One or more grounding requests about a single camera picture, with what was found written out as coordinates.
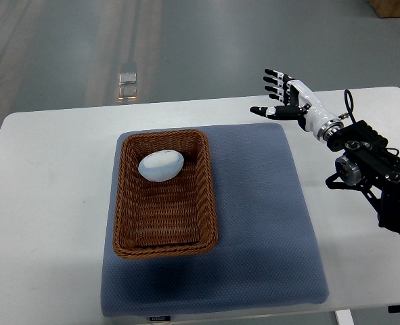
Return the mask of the white robotic hand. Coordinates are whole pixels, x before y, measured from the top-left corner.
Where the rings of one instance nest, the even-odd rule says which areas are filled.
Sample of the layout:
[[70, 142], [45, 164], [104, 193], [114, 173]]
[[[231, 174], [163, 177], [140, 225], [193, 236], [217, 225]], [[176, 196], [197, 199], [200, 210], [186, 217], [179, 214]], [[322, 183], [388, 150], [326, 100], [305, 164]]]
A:
[[328, 139], [333, 132], [344, 127], [343, 122], [329, 113], [323, 102], [302, 81], [291, 80], [288, 74], [268, 68], [265, 74], [263, 80], [272, 84], [265, 86], [265, 90], [270, 93], [269, 97], [292, 106], [253, 106], [250, 108], [251, 113], [272, 120], [302, 118], [302, 128], [312, 132], [316, 139]]

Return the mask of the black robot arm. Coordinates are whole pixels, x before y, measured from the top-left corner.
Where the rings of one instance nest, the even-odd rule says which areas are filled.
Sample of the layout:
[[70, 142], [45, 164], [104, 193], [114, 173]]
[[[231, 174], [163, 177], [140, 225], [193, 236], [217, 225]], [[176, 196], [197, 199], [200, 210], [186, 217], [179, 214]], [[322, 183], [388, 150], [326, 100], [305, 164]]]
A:
[[297, 121], [331, 151], [341, 151], [326, 186], [363, 194], [377, 213], [379, 227], [400, 235], [399, 150], [365, 121], [355, 120], [351, 92], [344, 91], [347, 111], [336, 116], [302, 81], [271, 69], [265, 70], [263, 79], [269, 97], [279, 105], [253, 106], [250, 111], [272, 120]]

